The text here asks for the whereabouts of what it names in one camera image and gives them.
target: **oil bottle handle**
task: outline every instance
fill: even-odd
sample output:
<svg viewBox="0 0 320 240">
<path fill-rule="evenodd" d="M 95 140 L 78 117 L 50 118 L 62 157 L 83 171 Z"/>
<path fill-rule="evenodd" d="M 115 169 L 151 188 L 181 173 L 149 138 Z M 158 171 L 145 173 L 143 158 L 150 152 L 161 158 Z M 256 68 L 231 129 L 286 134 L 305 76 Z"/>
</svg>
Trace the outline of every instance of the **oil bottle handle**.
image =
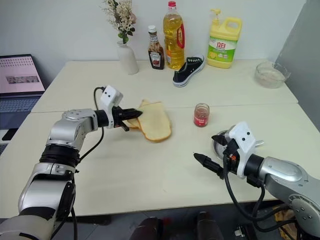
<svg viewBox="0 0 320 240">
<path fill-rule="evenodd" d="M 241 20 L 240 18 L 237 18 L 237 17 L 227 17 L 227 19 L 224 21 L 224 23 L 223 23 L 221 26 L 222 26 L 223 28 L 226 28 L 229 23 L 236 23 L 236 24 L 238 24 L 237 28 L 235 28 L 235 29 L 237 29 L 237 30 L 239 30 L 239 31 L 241 30 L 242 20 Z"/>
<path fill-rule="evenodd" d="M 179 29 L 181 29 L 181 33 L 182 33 L 182 42 L 179 41 Z M 182 49 L 185 48 L 185 28 L 184 28 L 184 24 L 182 23 L 181 26 L 176 30 L 176 43 L 178 44 L 178 46 Z"/>
</svg>

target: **white vase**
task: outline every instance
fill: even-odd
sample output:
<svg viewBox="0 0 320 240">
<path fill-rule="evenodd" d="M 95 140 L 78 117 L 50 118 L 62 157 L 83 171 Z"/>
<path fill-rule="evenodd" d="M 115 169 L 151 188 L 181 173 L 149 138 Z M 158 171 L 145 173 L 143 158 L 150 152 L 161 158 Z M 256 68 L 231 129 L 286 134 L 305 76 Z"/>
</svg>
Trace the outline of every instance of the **white vase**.
<svg viewBox="0 0 320 240">
<path fill-rule="evenodd" d="M 116 43 L 120 63 L 128 75 L 136 74 L 139 71 L 134 51 L 122 41 Z"/>
</svg>

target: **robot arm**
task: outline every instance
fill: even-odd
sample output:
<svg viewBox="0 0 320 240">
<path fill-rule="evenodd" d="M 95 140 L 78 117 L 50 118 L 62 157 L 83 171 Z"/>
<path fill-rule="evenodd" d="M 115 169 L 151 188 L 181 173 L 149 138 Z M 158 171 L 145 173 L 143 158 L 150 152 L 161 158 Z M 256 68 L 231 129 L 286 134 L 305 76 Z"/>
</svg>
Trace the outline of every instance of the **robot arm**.
<svg viewBox="0 0 320 240">
<path fill-rule="evenodd" d="M 247 123 L 240 122 L 220 135 L 214 135 L 217 156 L 228 159 L 228 171 L 247 179 L 254 187 L 262 183 L 275 198 L 295 213 L 299 226 L 309 235 L 320 238 L 320 180 L 308 175 L 299 165 L 273 157 L 255 155 L 256 139 Z M 223 168 L 202 154 L 194 157 L 223 179 Z"/>
<path fill-rule="evenodd" d="M 19 216 L 0 225 L 0 240 L 51 239 L 56 219 L 67 217 L 74 205 L 73 179 L 86 135 L 99 127 L 123 127 L 128 131 L 123 121 L 142 114 L 133 108 L 121 109 L 122 97 L 108 86 L 100 99 L 103 110 L 77 109 L 62 114 L 62 119 L 53 125 L 39 163 L 20 195 Z"/>
</svg>

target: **white wall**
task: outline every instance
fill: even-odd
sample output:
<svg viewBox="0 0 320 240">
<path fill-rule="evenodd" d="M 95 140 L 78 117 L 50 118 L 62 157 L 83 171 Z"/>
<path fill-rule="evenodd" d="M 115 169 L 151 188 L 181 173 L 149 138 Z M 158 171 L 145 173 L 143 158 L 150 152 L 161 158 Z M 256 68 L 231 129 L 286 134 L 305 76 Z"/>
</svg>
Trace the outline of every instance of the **white wall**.
<svg viewBox="0 0 320 240">
<path fill-rule="evenodd" d="M 116 31 L 101 11 L 102 0 L 0 0 L 0 55 L 31 53 L 47 81 L 69 60 L 117 60 Z M 211 8 L 221 19 L 243 20 L 237 59 L 275 60 L 305 0 L 177 0 L 186 30 L 186 54 L 206 54 Z M 159 29 L 167 0 L 133 0 L 136 32 L 130 40 L 138 60 L 148 59 L 148 25 Z"/>
</svg>

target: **laptop screen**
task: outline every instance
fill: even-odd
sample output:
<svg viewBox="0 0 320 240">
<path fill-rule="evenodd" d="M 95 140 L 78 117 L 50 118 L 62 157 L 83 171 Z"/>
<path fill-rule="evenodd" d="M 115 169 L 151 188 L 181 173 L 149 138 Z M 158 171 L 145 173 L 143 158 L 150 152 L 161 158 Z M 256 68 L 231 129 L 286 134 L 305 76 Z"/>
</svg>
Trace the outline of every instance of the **laptop screen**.
<svg viewBox="0 0 320 240">
<path fill-rule="evenodd" d="M 44 91 L 44 85 L 30 54 L 0 56 L 1 95 Z"/>
</svg>

